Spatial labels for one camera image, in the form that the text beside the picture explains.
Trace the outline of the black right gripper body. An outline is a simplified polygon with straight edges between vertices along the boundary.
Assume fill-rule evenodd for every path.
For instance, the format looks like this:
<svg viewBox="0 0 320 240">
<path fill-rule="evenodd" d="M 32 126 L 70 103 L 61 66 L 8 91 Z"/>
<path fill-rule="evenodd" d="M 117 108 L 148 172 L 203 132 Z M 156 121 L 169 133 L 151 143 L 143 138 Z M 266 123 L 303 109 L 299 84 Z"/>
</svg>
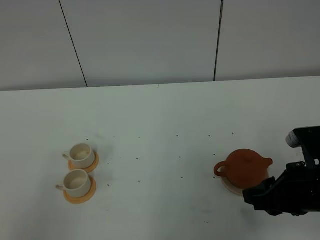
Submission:
<svg viewBox="0 0 320 240">
<path fill-rule="evenodd" d="M 320 128 L 295 128 L 304 161 L 286 165 L 285 191 L 293 200 L 293 214 L 320 211 Z"/>
</svg>

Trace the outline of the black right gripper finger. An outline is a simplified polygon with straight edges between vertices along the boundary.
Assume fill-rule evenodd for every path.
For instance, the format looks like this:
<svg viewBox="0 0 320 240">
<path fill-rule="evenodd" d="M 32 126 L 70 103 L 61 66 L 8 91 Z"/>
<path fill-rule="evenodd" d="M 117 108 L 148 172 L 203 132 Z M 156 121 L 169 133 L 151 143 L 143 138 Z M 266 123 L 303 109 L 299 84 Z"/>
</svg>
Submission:
<svg viewBox="0 0 320 240">
<path fill-rule="evenodd" d="M 286 136 L 285 141 L 291 148 L 300 148 L 302 146 L 299 136 L 294 131 L 291 131 Z"/>
<path fill-rule="evenodd" d="M 282 215 L 283 212 L 274 209 L 272 195 L 270 194 L 272 185 L 276 183 L 275 177 L 263 180 L 259 185 L 244 189 L 242 191 L 244 202 L 252 205 L 256 211 L 265 211 L 270 216 Z"/>
</svg>

